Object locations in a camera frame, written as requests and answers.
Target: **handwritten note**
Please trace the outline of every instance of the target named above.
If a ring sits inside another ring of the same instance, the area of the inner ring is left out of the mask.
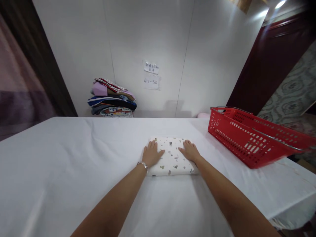
[[[150,62],[146,61],[144,70],[147,72],[158,74],[159,67],[156,64],[151,64]]]
[[[161,77],[156,75],[147,75],[143,81],[144,88],[150,90],[160,90]]]

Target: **white tablecloth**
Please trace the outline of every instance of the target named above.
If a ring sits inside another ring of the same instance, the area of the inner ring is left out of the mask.
[[[287,158],[251,170],[207,127],[207,119],[196,118],[52,118],[0,142],[0,236],[70,236],[153,136],[191,139],[275,223],[300,227],[309,220],[316,175]],[[146,177],[120,233],[229,235],[199,175]]]

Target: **red plastic basket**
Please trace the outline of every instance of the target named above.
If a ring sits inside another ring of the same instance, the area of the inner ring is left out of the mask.
[[[235,107],[211,107],[208,132],[251,169],[316,149],[316,138]]]

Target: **number 45-50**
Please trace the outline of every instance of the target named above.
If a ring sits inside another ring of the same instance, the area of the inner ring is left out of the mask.
[[[153,81],[149,81],[149,80],[148,80],[148,79],[146,79],[146,78],[145,78],[144,82],[145,82],[145,83],[152,82],[153,84],[157,84],[157,81],[155,81],[155,80],[153,80]]]

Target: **hand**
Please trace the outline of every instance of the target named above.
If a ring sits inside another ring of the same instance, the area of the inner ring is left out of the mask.
[[[155,142],[155,140],[153,140],[148,143],[148,146],[144,147],[142,161],[148,166],[148,168],[157,164],[160,157],[165,152],[165,150],[160,150],[160,152],[158,152],[157,146],[158,146],[157,143]]]
[[[183,146],[184,149],[181,147],[178,147],[178,149],[189,161],[196,162],[196,160],[201,157],[197,147],[194,144],[192,144],[189,140],[185,140],[183,142]]]

